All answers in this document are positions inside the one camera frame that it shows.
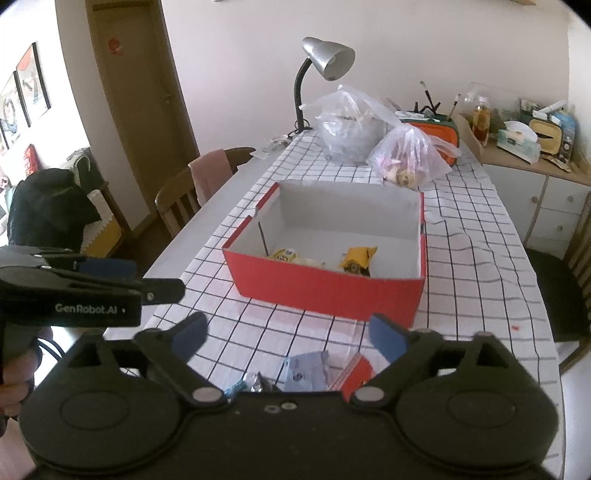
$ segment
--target brown wooden door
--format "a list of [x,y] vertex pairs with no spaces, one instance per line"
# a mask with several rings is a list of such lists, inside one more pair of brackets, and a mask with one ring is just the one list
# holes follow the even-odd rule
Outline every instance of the brown wooden door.
[[176,82],[159,5],[88,3],[97,64],[113,120],[149,207],[198,155]]

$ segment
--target black jacket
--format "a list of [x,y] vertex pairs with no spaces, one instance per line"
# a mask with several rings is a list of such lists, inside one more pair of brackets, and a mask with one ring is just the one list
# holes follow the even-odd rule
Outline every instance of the black jacket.
[[40,170],[17,185],[8,214],[8,243],[79,252],[84,227],[99,220],[71,171]]

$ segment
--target grid pattern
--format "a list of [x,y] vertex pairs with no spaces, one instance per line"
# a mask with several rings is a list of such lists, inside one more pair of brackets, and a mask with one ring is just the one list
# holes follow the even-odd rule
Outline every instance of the grid pattern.
[[[462,144],[453,171],[423,188],[428,276],[414,328],[432,328],[447,339],[494,333],[540,383],[558,409],[560,431],[545,467],[560,476],[564,417],[558,359],[550,324],[515,227],[490,178]],[[387,362],[369,341],[365,323],[242,297],[222,254],[225,241],[264,193],[280,180],[381,184],[368,166],[328,163],[314,132],[298,136],[253,185],[197,253],[181,278],[187,293],[179,304],[162,305],[146,327],[170,328],[192,310],[205,312],[209,338],[189,365],[225,389],[246,372],[280,387],[285,357],[329,352],[332,382],[361,352],[374,371]]]

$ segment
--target amber liquid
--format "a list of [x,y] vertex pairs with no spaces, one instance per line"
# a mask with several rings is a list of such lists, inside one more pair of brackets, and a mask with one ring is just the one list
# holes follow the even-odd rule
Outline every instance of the amber liquid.
[[491,129],[491,110],[485,105],[479,105],[474,110],[472,118],[472,132],[476,139],[485,147]]

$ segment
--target clear plastic bag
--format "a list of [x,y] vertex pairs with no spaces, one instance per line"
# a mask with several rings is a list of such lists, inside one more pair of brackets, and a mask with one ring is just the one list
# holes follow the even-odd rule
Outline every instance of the clear plastic bag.
[[316,129],[324,144],[326,160],[350,165],[365,164],[369,153],[383,139],[386,125],[376,114],[382,106],[355,88],[339,85],[335,93],[304,104],[302,110],[321,107]]
[[421,129],[403,124],[390,110],[375,109],[378,116],[393,126],[370,153],[367,163],[384,180],[413,189],[452,171],[439,154],[460,156],[460,149]]

